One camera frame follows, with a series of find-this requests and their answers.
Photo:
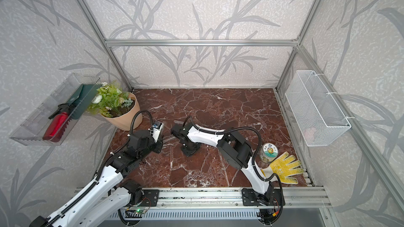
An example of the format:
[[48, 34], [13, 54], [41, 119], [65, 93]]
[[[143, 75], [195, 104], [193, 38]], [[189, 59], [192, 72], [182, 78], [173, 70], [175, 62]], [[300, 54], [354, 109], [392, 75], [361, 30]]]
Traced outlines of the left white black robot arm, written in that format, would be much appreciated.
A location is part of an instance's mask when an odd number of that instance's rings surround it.
[[163, 146], [163, 128], [128, 134], [125, 145], [111, 152], [97, 175], [77, 195], [48, 217], [38, 216], [32, 227], [96, 227], [123, 207], [142, 203], [142, 186], [126, 177], [152, 151]]

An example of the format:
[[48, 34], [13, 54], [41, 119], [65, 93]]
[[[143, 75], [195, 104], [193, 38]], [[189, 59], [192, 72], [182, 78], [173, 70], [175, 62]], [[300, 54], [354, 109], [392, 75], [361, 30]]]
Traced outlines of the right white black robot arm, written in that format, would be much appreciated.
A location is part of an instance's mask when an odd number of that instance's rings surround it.
[[272, 177], [266, 178], [263, 172], [258, 170], [258, 152], [252, 150], [247, 139], [240, 133], [242, 130], [254, 132], [258, 138], [258, 146], [262, 145], [260, 133], [251, 127], [215, 130], [193, 123], [182, 126], [176, 124], [172, 127], [171, 134], [179, 139], [181, 150], [187, 157], [195, 154], [202, 144], [217, 148], [230, 166], [242, 171], [256, 194], [267, 195], [274, 190], [270, 181]]

